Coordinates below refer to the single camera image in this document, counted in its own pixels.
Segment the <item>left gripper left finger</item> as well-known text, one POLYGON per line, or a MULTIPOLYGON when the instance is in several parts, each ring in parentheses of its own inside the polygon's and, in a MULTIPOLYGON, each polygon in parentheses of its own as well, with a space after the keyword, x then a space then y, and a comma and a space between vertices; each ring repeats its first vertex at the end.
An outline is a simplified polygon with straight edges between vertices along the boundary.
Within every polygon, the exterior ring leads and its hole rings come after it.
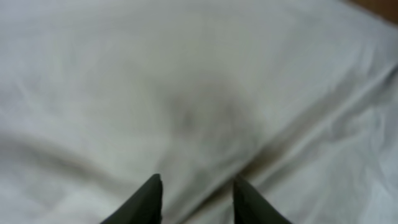
POLYGON ((101 224, 161 224, 162 196, 161 176, 154 174, 101 224))

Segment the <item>beige t-shirt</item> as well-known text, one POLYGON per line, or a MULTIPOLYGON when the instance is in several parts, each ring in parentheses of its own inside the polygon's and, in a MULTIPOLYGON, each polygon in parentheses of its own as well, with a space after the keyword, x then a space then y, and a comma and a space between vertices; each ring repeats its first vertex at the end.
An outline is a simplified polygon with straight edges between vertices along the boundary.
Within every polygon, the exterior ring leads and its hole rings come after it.
POLYGON ((2 1, 1 222, 397 222, 397 26, 347 1, 2 1))

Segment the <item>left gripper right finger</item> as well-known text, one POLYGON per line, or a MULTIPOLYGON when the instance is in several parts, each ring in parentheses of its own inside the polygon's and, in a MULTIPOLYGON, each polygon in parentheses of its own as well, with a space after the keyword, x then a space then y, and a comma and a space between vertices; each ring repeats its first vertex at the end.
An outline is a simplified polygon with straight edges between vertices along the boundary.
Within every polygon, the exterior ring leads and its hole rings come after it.
POLYGON ((291 224, 240 176, 233 182, 233 210, 235 224, 291 224))

